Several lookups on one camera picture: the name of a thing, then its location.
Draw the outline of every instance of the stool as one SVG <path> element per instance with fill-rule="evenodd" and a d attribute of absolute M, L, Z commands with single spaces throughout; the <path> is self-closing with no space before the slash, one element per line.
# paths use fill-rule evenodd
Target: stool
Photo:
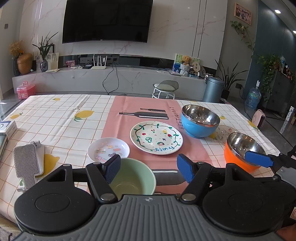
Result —
<path fill-rule="evenodd" d="M 174 91 L 176 91 L 179 88 L 178 82 L 173 80 L 164 80 L 160 84 L 154 84 L 153 86 L 154 86 L 154 90 L 153 90 L 152 98 L 156 98 L 156 99 L 160 98 L 161 93 L 167 94 L 166 99 L 169 99 L 170 96 L 173 99 L 175 99 L 176 95 Z M 156 91 L 159 91 L 158 97 L 155 96 Z"/>

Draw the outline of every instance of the pink storage box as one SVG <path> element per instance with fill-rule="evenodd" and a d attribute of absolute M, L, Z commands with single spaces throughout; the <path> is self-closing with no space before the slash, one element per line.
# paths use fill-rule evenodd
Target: pink storage box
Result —
<path fill-rule="evenodd" d="M 35 85 L 28 84 L 28 82 L 25 81 L 22 85 L 17 87 L 17 94 L 19 99 L 27 99 L 29 96 L 35 95 Z"/>

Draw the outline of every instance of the checkered tablecloth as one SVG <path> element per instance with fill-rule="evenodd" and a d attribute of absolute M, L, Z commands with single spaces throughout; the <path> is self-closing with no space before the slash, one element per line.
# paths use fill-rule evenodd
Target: checkered tablecloth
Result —
<path fill-rule="evenodd" d="M 16 223 L 13 206 L 22 194 L 16 189 L 19 185 L 14 167 L 12 150 L 15 146 L 25 145 L 32 140 L 40 140 L 45 145 L 45 153 L 58 157 L 54 169 L 64 163 L 73 168 L 82 168 L 92 163 L 87 157 L 89 145 L 101 137 L 108 113 L 115 96 L 106 95 L 40 95 L 25 100 L 5 120 L 15 120 L 18 130 L 6 145 L 0 162 L 0 213 Z M 278 155 L 277 148 L 233 106 L 226 104 L 179 101 L 181 107 L 198 104 L 211 109 L 222 120 L 221 124 L 234 127 L 241 133 L 254 138 L 267 154 Z M 77 112 L 91 110 L 94 113 L 75 121 Z M 201 142 L 216 167 L 225 167 L 224 146 L 217 140 L 206 137 Z M 254 173 L 256 177 L 271 176 L 270 168 L 261 167 Z M 75 183 L 87 190 L 86 183 Z"/>

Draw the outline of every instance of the blue vase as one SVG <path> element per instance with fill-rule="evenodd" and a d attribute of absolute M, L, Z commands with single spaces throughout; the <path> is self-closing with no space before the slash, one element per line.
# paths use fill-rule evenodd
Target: blue vase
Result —
<path fill-rule="evenodd" d="M 41 69 L 42 72 L 45 72 L 45 71 L 48 70 L 48 62 L 47 62 L 46 59 L 41 61 L 40 69 Z"/>

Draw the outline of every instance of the white plate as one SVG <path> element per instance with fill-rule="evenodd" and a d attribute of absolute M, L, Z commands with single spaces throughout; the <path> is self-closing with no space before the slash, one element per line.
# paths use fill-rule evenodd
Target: white plate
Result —
<path fill-rule="evenodd" d="M 123 140 L 105 137 L 91 143 L 87 155 L 93 161 L 105 163 L 115 154 L 122 158 L 128 157 L 129 152 L 129 146 Z"/>
<path fill-rule="evenodd" d="M 131 129 L 130 137 L 137 148 L 155 155 L 174 153 L 183 144 L 183 137 L 177 129 L 158 121 L 136 124 Z"/>

